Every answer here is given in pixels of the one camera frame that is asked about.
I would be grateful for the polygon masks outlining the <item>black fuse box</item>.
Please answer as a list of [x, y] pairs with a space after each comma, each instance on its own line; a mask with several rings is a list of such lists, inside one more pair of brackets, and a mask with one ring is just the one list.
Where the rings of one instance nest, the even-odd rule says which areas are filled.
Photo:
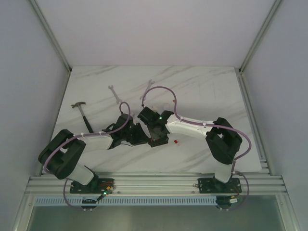
[[153, 142], [151, 142], [149, 139], [149, 142], [148, 144], [153, 148], [153, 147], [157, 147], [157, 146], [161, 146], [161, 145], [164, 145], [164, 144], [168, 144], [168, 140], [169, 138], [168, 137], [163, 137], [163, 138], [160, 138], [160, 139], [157, 139], [157, 140], [154, 140], [153, 139]]

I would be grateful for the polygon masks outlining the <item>clear fuse box cover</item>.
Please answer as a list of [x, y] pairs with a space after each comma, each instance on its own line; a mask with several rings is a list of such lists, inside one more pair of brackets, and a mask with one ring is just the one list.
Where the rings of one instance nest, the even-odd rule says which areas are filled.
[[163, 110], [169, 111], [170, 110], [170, 104], [168, 104], [168, 103], [163, 104]]

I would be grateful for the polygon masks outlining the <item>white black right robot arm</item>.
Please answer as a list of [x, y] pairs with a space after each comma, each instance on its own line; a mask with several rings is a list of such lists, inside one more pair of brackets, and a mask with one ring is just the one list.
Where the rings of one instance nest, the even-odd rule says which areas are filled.
[[232, 126], [224, 118], [218, 118], [209, 126], [206, 122], [177, 118], [172, 111], [161, 114], [149, 107], [144, 107], [138, 114], [150, 133], [151, 147], [168, 143], [169, 134], [181, 134], [206, 141], [213, 158], [216, 160], [214, 177], [199, 186], [207, 188], [208, 192], [225, 193], [232, 188], [231, 173], [235, 155], [243, 142], [240, 135], [232, 130]]

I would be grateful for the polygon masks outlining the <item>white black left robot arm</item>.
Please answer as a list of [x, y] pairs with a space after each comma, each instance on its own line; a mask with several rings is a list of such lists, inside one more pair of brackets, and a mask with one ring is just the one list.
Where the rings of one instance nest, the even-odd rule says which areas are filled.
[[115, 123], [97, 133], [75, 136], [67, 129], [61, 130], [39, 154], [38, 161], [57, 179], [76, 181], [86, 193], [94, 193], [99, 186], [97, 175], [78, 163], [84, 152], [111, 150], [124, 141], [132, 146], [147, 144], [149, 140], [140, 123], [134, 124], [132, 116], [121, 114]]

